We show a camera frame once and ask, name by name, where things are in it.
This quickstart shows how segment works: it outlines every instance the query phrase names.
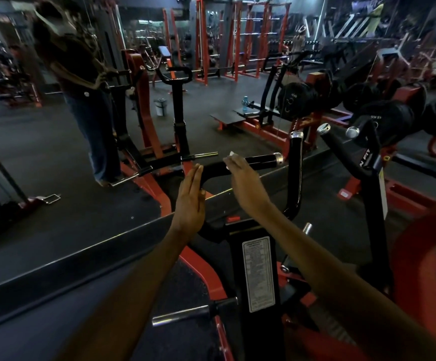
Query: water bottle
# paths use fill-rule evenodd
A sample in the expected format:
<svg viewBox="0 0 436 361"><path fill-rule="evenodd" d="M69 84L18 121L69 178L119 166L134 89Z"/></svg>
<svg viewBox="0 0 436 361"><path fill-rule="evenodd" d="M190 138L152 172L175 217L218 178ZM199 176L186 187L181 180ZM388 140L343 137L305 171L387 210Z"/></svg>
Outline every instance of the water bottle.
<svg viewBox="0 0 436 361"><path fill-rule="evenodd" d="M241 101L241 103L243 104L243 112L247 112L248 111L248 97L245 96L243 97L243 100Z"/></svg>

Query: black shirt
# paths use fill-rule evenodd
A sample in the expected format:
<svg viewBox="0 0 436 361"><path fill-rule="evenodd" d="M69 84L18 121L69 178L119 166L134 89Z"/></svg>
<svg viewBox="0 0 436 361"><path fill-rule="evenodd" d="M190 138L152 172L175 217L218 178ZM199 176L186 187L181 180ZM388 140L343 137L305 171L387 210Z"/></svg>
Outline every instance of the black shirt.
<svg viewBox="0 0 436 361"><path fill-rule="evenodd" d="M94 56L89 48L84 43L71 37L64 37L63 41L66 43L66 51L49 42L35 44L36 52L48 67L52 62L58 62L72 74L94 83L99 72L93 64ZM61 90L70 96L83 98L84 93L90 91L89 88L75 84L65 78L59 76L56 76L56 78Z"/></svg>

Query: blue jeans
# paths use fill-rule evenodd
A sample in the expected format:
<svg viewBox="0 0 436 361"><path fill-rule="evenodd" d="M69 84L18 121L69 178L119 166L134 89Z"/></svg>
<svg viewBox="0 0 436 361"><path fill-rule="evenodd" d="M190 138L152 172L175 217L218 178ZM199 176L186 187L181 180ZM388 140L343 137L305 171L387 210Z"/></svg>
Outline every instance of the blue jeans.
<svg viewBox="0 0 436 361"><path fill-rule="evenodd" d="M109 97L101 90L77 98L64 94L66 104L89 144L94 178L113 182L121 174L118 150L113 137L113 110Z"/></svg>

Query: white bucket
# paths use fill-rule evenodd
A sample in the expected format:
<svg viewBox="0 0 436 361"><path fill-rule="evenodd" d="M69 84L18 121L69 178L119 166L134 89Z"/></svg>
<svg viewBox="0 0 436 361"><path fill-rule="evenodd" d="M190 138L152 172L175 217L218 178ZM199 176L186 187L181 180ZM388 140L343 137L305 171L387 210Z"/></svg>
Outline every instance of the white bucket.
<svg viewBox="0 0 436 361"><path fill-rule="evenodd" d="M156 114L158 116L166 116L167 102L165 99L156 99L155 106L156 106Z"/></svg>

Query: sticker label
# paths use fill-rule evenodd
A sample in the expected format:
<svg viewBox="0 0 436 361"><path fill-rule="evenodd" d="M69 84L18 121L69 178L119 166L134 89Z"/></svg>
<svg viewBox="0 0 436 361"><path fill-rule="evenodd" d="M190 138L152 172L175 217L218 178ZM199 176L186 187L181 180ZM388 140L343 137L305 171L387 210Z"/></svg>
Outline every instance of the sticker label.
<svg viewBox="0 0 436 361"><path fill-rule="evenodd" d="M383 173L383 169L380 170L378 178L380 180L380 193L381 193L381 206L383 208L383 219L386 219L388 214L388 203L387 203L387 190L385 188L385 174Z"/></svg>
<svg viewBox="0 0 436 361"><path fill-rule="evenodd" d="M243 242L250 313L275 305L270 237Z"/></svg>

